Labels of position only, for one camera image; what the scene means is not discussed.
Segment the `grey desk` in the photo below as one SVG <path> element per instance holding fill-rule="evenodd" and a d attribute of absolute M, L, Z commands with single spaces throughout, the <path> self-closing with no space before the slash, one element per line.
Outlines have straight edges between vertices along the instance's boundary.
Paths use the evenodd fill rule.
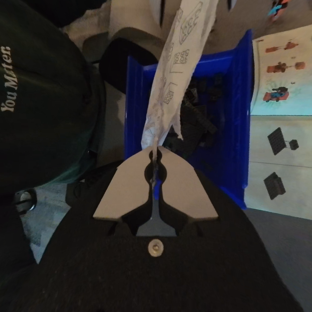
<path fill-rule="evenodd" d="M 262 32 L 262 21 L 252 21 L 255 17 L 256 7 L 262 11 L 268 8 L 268 1 L 239 1 L 239 8 L 234 9 L 232 24 L 235 24 L 235 29 L 242 32 L 242 27 L 255 27 L 256 31 Z M 238 22 L 246 14 L 246 22 L 242 26 L 238 26 Z M 70 206 L 72 202 L 76 202 L 80 194 L 84 195 L 87 186 L 84 182 L 82 185 L 74 183 L 66 189 L 65 201 Z M 158 212 L 153 213 L 155 220 L 152 220 L 148 225 L 144 226 L 141 235 L 150 235 L 154 233 L 161 236 L 175 235 L 173 229 L 166 226 L 158 217 Z M 267 251 L 278 273 L 281 275 L 283 282 L 289 287 L 291 293 L 302 304 L 304 311 L 311 311 L 311 220 L 302 219 L 293 216 L 286 216 L 277 213 L 265 212 L 261 210 L 249 209 L 244 215 L 255 226 L 256 231 L 264 242 Z"/>

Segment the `person's dark green jacket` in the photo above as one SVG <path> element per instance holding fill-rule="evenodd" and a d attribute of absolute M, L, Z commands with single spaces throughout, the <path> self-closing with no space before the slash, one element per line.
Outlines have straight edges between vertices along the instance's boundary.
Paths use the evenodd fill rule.
<path fill-rule="evenodd" d="M 24 1 L 1 1 L 1 196 L 92 166 L 99 86 L 78 47 Z"/>

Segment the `heap of dark grey bricks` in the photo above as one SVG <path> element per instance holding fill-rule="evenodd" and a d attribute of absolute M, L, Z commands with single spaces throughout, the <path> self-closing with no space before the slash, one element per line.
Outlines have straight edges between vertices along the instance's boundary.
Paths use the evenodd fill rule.
<path fill-rule="evenodd" d="M 211 148 L 218 128 L 215 116 L 208 112 L 212 105 L 223 96 L 223 74 L 216 73 L 211 78 L 192 77 L 187 87 L 180 109 L 182 139 L 171 126 L 163 146 L 188 159 L 197 148 Z"/>

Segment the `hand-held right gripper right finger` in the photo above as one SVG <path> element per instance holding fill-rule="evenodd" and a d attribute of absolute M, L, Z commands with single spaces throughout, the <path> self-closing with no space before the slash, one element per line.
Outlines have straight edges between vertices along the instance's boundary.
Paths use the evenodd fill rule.
<path fill-rule="evenodd" d="M 218 218 L 193 166 L 168 149 L 159 151 L 159 168 L 165 169 L 161 178 L 164 202 L 194 220 Z"/>

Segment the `orange toy brick model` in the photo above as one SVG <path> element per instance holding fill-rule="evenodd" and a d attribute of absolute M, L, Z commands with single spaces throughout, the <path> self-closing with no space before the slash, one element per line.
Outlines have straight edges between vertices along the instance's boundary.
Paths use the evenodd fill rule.
<path fill-rule="evenodd" d="M 268 12 L 268 20 L 274 23 L 286 10 L 290 0 L 273 0 L 271 9 Z"/>

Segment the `white printed paper bag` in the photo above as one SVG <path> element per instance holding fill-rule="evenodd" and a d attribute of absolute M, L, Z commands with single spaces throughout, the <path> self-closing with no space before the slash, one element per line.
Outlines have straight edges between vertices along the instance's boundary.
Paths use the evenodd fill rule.
<path fill-rule="evenodd" d="M 156 151 L 171 127 L 178 138 L 182 138 L 182 100 L 214 25 L 218 2 L 181 1 L 155 72 L 141 139 L 142 150 Z"/>

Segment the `black textured pad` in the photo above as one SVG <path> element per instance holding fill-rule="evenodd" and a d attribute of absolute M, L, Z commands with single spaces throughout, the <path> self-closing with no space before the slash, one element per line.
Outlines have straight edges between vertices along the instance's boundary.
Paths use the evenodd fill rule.
<path fill-rule="evenodd" d="M 129 56 L 143 66 L 158 63 L 151 52 L 134 42 L 125 38 L 111 41 L 99 61 L 99 73 L 104 81 L 123 94 L 126 94 Z"/>

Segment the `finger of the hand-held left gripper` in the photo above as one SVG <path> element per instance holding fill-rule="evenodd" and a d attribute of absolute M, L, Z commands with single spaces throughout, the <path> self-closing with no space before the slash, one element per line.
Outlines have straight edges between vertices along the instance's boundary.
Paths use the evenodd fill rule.
<path fill-rule="evenodd" d="M 109 38 L 166 40 L 165 5 L 163 0 L 111 1 Z"/>
<path fill-rule="evenodd" d="M 218 12 L 229 13 L 231 12 L 237 4 L 237 0 L 219 0 L 218 2 Z"/>

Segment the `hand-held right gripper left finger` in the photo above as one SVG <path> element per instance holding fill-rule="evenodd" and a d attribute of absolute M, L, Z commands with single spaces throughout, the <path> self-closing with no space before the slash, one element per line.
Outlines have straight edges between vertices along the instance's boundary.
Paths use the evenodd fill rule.
<path fill-rule="evenodd" d="M 93 218 L 120 220 L 146 204 L 152 191 L 153 150 L 144 149 L 127 158 L 116 170 Z"/>

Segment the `building instruction booklet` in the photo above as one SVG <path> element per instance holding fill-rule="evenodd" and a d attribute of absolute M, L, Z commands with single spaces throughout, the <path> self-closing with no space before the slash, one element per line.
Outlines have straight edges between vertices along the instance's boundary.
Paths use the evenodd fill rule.
<path fill-rule="evenodd" d="M 253 40 L 248 208 L 312 218 L 312 26 Z"/>

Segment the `blue plastic bin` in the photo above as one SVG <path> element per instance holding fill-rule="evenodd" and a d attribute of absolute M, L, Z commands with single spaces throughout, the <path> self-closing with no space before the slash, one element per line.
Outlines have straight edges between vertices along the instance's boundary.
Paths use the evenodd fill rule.
<path fill-rule="evenodd" d="M 141 138 L 149 103 L 149 92 L 157 64 L 143 66 L 128 57 L 124 121 L 124 158 L 142 150 Z M 199 94 L 199 105 L 217 127 L 212 147 L 197 147 L 187 161 L 202 171 L 242 209 L 246 208 L 244 190 L 248 185 L 250 106 L 252 97 L 252 30 L 247 30 L 237 46 L 228 51 L 203 55 L 193 73 L 196 80 L 212 88 L 222 74 L 222 95 L 217 102 L 208 92 Z"/>

